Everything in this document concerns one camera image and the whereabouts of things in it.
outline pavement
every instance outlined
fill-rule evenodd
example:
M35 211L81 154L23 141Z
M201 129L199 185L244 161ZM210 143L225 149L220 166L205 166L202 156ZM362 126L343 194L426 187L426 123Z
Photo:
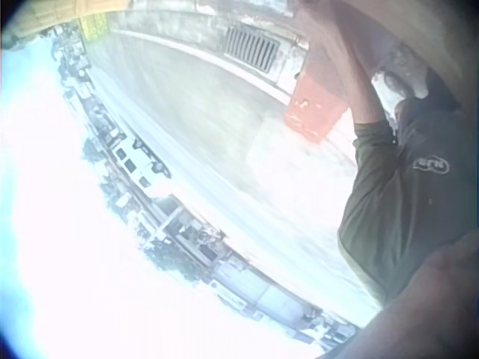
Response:
M300 297L360 326L374 317L336 245L355 171L334 146L309 144L283 104L191 55L121 34L88 53L107 109L166 163L186 206Z

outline sky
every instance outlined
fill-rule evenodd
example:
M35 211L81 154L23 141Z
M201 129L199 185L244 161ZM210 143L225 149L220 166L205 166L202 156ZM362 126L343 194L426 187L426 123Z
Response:
M110 213L52 43L1 53L0 328L23 358L315 358L154 268Z

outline man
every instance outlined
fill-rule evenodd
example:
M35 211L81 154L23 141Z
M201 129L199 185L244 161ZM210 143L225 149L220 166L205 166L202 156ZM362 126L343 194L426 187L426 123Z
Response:
M394 138L329 1L303 5L307 25L346 79L358 137L358 174L338 244L385 307L346 348L326 357L462 358L479 340L479 233L461 239L478 226L476 131L445 100L443 86L430 88L424 101L398 106ZM430 75L429 85L434 81Z

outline shirt logo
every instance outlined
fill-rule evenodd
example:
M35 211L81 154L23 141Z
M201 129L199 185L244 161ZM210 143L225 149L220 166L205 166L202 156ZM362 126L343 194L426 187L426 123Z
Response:
M435 174L447 174L451 169L449 162L438 156L416 159L412 168L423 172L433 172Z

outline parked car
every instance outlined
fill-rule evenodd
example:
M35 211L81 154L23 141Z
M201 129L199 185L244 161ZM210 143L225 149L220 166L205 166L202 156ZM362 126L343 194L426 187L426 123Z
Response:
M118 164L131 180L150 198L163 198L172 193L171 174L161 161L152 159L146 151L125 138L113 149Z

